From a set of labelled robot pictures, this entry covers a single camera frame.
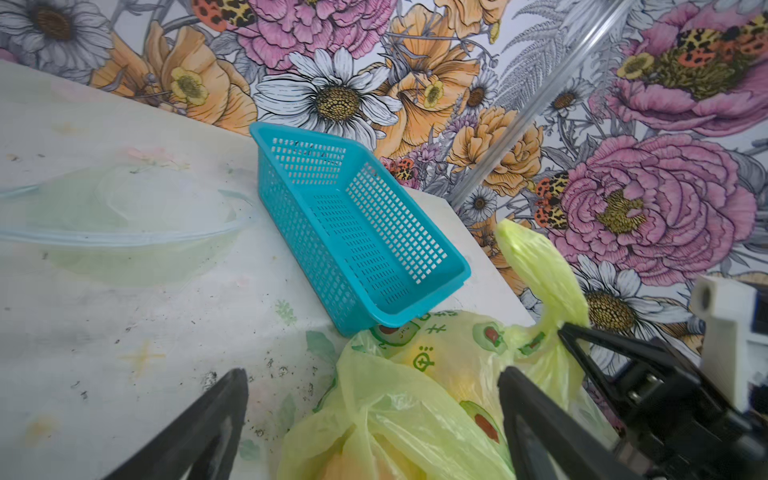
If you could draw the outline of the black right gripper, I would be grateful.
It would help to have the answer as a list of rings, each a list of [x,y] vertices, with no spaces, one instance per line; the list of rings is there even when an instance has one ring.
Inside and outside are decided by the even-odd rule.
[[[659,340],[566,323],[559,340],[624,423],[629,464],[644,479],[765,479],[767,418],[732,404],[701,371]],[[623,361],[609,373],[593,358]]]

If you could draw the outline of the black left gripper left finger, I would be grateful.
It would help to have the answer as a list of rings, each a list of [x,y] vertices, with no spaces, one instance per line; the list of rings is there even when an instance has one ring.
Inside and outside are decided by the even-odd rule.
[[[248,377],[232,369],[109,479],[227,479],[238,452]]]

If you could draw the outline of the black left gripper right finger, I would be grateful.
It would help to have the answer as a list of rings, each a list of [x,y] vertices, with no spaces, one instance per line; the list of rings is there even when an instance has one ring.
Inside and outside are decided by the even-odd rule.
[[[498,380],[504,431],[518,479],[637,479],[519,369]]]

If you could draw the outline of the yellow-green plastic bag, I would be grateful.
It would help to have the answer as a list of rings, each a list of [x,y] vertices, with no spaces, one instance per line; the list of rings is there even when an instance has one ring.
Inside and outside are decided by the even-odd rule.
[[[510,479],[497,386],[519,369],[601,444],[617,433],[583,388],[584,372],[559,339],[587,326],[576,275],[544,235],[505,221],[506,261],[528,285],[535,324],[506,326],[463,310],[356,334],[313,413],[286,435],[281,479]]]

